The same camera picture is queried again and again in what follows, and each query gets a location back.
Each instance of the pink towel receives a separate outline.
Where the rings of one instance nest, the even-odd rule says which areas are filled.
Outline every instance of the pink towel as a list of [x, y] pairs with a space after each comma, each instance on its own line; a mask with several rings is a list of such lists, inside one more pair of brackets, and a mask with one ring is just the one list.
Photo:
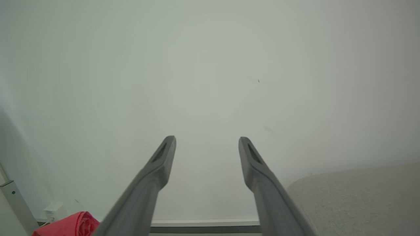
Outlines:
[[35, 230], [32, 236], [91, 236], [99, 226], [87, 211], [81, 211]]

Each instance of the white wall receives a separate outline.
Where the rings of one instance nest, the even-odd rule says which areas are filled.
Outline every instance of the white wall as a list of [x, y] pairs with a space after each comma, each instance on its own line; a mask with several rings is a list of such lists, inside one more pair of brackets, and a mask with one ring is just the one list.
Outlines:
[[416, 8], [402, 0], [2, 1], [0, 161], [35, 217], [62, 201], [102, 219], [173, 134], [176, 156], [154, 219], [190, 220], [257, 217], [240, 136], [284, 186], [419, 160]]

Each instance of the gray upholstery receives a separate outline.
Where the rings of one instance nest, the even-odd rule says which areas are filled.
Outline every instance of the gray upholstery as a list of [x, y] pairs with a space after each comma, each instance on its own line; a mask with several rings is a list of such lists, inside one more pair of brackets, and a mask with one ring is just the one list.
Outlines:
[[420, 235], [420, 163], [310, 176], [288, 193], [320, 236]]

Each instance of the dark floor strip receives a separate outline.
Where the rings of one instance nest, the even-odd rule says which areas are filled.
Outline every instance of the dark floor strip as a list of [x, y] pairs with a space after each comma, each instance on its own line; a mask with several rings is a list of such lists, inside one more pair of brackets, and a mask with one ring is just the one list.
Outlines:
[[260, 226], [150, 227], [151, 233], [261, 233]]

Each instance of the small mark on wall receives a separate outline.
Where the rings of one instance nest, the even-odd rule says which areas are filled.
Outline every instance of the small mark on wall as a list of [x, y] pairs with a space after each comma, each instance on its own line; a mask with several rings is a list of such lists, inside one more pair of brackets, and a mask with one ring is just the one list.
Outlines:
[[82, 206], [82, 204], [80, 204], [80, 202], [79, 202], [79, 201], [77, 201], [77, 199], [75, 199], [74, 201], [75, 201], [75, 202], [77, 202], [77, 204], [79, 204], [79, 206], [81, 206], [81, 207], [83, 207], [83, 208], [84, 208], [84, 206]]
[[276, 136], [276, 132], [272, 130], [270, 127], [264, 126], [264, 130], [270, 133], [271, 135]]

